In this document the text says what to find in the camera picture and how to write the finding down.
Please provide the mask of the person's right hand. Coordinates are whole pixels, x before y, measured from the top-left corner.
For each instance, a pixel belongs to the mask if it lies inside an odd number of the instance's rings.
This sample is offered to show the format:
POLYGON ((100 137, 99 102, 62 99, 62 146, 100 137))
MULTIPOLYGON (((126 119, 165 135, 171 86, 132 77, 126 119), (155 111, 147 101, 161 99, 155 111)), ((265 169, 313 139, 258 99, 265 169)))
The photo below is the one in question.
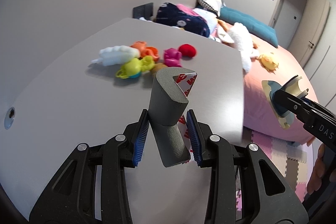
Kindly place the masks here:
POLYGON ((325 153, 326 146, 321 144, 318 149, 317 159, 313 171, 311 173, 309 182, 307 183, 307 193, 309 195, 313 194, 315 191, 319 190, 322 185, 322 178, 325 174, 326 166, 323 162, 323 156, 325 153))

